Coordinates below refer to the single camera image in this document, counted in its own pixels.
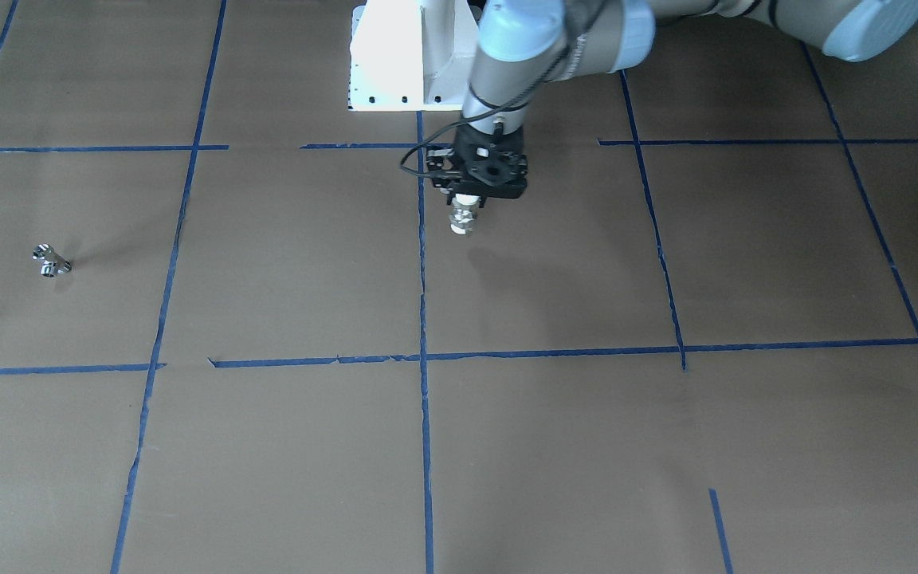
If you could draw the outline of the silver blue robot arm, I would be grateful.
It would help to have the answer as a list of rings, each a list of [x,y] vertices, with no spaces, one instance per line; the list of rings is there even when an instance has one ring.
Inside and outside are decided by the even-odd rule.
[[[526,189],[524,121],[536,91],[572,77],[618,73],[649,55],[659,21],[750,18],[839,61],[893,46],[918,21],[918,1],[488,1],[451,145],[419,143],[424,170],[449,196],[517,199]]]

